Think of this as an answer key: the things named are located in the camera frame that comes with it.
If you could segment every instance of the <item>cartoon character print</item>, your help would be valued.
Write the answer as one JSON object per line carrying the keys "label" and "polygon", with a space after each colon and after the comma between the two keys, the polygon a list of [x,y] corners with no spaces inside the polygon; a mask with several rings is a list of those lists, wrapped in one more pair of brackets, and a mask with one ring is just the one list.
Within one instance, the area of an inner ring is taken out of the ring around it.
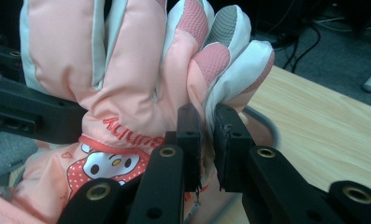
{"label": "cartoon character print", "polygon": [[85,183],[96,178],[111,178],[123,185],[145,172],[147,164],[137,154],[115,155],[100,151],[83,144],[82,150],[88,156],[76,161],[67,169],[70,198]]}

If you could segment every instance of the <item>black metal bracket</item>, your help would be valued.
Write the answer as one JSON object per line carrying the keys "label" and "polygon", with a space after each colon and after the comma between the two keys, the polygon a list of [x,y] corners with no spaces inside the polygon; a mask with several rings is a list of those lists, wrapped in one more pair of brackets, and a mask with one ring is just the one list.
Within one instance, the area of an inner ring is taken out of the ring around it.
{"label": "black metal bracket", "polygon": [[204,139],[199,114],[192,104],[179,108],[175,141],[166,143],[180,146],[184,151],[185,191],[195,192],[202,188],[200,183],[201,150]]}
{"label": "black metal bracket", "polygon": [[0,131],[54,144],[70,144],[81,135],[86,110],[77,103],[31,90],[0,76]]}
{"label": "black metal bracket", "polygon": [[253,147],[247,158],[243,206],[251,222],[371,223],[371,189],[352,181],[317,189],[271,147]]}
{"label": "black metal bracket", "polygon": [[98,178],[82,186],[58,223],[182,223],[184,152],[175,145],[155,148],[146,172],[121,186]]}
{"label": "black metal bracket", "polygon": [[20,52],[0,45],[0,64],[12,69],[21,69]]}
{"label": "black metal bracket", "polygon": [[217,105],[214,115],[215,166],[220,188],[226,192],[241,192],[244,188],[244,159],[255,143],[232,107]]}

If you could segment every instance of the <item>pink leather patch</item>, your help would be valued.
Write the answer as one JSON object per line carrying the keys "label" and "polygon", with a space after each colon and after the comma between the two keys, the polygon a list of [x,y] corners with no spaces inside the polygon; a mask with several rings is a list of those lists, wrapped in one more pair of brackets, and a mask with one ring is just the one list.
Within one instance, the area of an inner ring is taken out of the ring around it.
{"label": "pink leather patch", "polygon": [[205,78],[207,87],[228,66],[230,52],[223,44],[215,43],[206,46],[194,56],[194,60]]}
{"label": "pink leather patch", "polygon": [[203,45],[208,33],[208,21],[203,7],[197,0],[185,1],[184,12],[177,28],[191,34],[199,47]]}

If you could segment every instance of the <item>glove finger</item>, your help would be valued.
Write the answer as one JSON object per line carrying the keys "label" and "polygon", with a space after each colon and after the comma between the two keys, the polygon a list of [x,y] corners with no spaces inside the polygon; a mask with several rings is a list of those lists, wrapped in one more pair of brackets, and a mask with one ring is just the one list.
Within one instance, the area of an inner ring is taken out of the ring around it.
{"label": "glove finger", "polygon": [[215,16],[205,46],[219,42],[231,53],[231,62],[250,42],[249,17],[238,6],[223,7]]}
{"label": "glove finger", "polygon": [[[234,100],[242,92],[247,93],[256,90],[270,72],[273,59],[274,51],[270,43],[254,40],[228,67],[207,97],[206,119],[210,134],[214,130],[213,113],[215,106],[220,102]],[[250,96],[249,98],[243,98],[241,102],[246,105],[249,100]]]}
{"label": "glove finger", "polygon": [[20,33],[26,83],[37,91],[77,101],[104,74],[104,1],[26,0]]}
{"label": "glove finger", "polygon": [[188,66],[191,57],[205,42],[213,14],[211,5],[205,0],[181,0],[169,12],[155,102],[159,99],[172,108],[187,103]]}
{"label": "glove finger", "polygon": [[238,6],[222,8],[215,16],[207,44],[190,64],[187,88],[200,116],[208,92],[227,66],[250,41],[250,20]]}
{"label": "glove finger", "polygon": [[164,8],[165,1],[113,2],[106,24],[104,87],[95,101],[112,96],[117,108],[129,107],[126,104],[129,101],[150,101],[159,74],[166,19]]}

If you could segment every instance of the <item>black cable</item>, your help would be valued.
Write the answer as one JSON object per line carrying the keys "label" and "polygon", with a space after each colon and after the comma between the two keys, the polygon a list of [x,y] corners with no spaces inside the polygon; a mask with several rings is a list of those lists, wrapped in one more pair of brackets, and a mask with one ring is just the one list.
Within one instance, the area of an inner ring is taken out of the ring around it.
{"label": "black cable", "polygon": [[282,67],[283,69],[286,69],[288,64],[293,60],[293,57],[295,57],[295,53],[298,50],[298,44],[299,44],[299,36],[296,37],[295,41],[293,42],[293,53],[291,54],[290,58],[287,60],[287,62]]}
{"label": "black cable", "polygon": [[[290,56],[288,55],[288,52],[287,52],[286,49],[285,49],[285,57],[286,57],[287,60],[290,59]],[[296,57],[296,53],[295,53],[293,58],[290,61],[288,61],[288,62],[290,62],[290,64],[289,64],[290,67],[293,67],[293,60],[296,60],[296,59],[297,59],[297,57]]]}
{"label": "black cable", "polygon": [[295,61],[295,64],[293,65],[293,69],[292,69],[292,73],[295,73],[295,70],[296,70],[296,65],[298,65],[299,61],[301,61],[301,59],[307,55],[312,49],[314,49],[319,43],[320,43],[320,40],[321,40],[321,34],[319,32],[319,30],[316,29],[316,27],[314,27],[313,24],[310,25],[310,28],[312,30],[314,30],[317,34],[317,40],[316,42],[310,47],[308,48],[303,54],[301,54],[301,56],[299,56],[296,61]]}
{"label": "black cable", "polygon": [[293,0],[291,2],[290,6],[287,8],[287,11],[281,17],[280,21],[278,21],[278,23],[276,23],[276,25],[274,25],[268,32],[266,32],[266,35],[270,34],[270,32],[272,32],[273,30],[275,30],[287,18],[287,16],[289,15],[291,9],[293,8],[293,4],[294,3],[295,3],[295,0]]}

